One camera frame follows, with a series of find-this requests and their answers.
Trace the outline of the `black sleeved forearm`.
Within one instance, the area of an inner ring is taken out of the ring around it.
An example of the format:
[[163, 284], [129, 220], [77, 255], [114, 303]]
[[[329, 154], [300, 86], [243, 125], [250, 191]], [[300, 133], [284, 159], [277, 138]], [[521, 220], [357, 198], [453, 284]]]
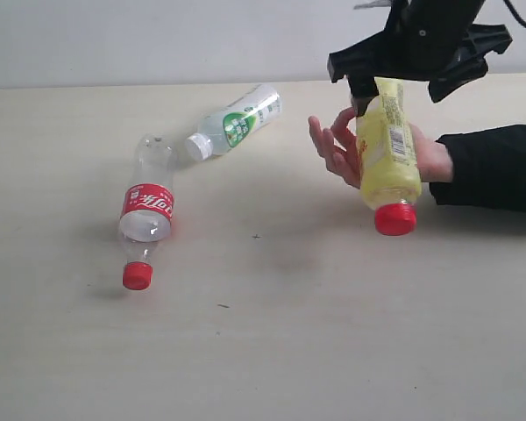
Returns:
[[450, 182], [432, 182], [438, 205], [473, 206], [526, 213], [526, 125], [445, 134]]

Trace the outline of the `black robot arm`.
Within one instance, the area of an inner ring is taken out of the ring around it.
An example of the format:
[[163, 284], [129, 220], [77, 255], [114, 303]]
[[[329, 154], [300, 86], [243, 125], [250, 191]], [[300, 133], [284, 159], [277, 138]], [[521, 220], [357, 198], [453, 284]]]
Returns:
[[475, 0], [392, 1], [382, 31], [329, 54], [330, 79], [348, 80], [359, 117], [380, 94], [377, 77], [427, 82], [431, 101], [438, 103], [484, 77], [485, 56], [503, 54], [512, 43], [505, 25], [474, 22], [482, 5]]

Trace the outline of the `person's open bare hand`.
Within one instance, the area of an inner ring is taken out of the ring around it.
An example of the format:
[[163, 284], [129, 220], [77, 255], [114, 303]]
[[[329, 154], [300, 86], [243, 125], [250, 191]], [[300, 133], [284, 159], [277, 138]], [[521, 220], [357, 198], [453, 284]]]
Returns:
[[[309, 136], [327, 170], [341, 177], [346, 184], [360, 189], [360, 166], [357, 137], [348, 125], [356, 118], [353, 108], [341, 110], [329, 128], [322, 128], [317, 117], [308, 119]], [[410, 124], [415, 142], [417, 167], [423, 182], [449, 183], [453, 178], [453, 164], [446, 146], [435, 142]]]

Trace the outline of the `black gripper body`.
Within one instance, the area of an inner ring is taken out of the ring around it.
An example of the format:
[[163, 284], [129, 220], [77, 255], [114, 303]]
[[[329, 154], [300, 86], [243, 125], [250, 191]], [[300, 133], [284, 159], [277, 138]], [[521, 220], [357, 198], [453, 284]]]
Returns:
[[482, 1], [393, 1], [382, 31], [329, 54], [332, 82], [349, 75], [430, 82], [512, 43], [505, 25], [479, 25]]

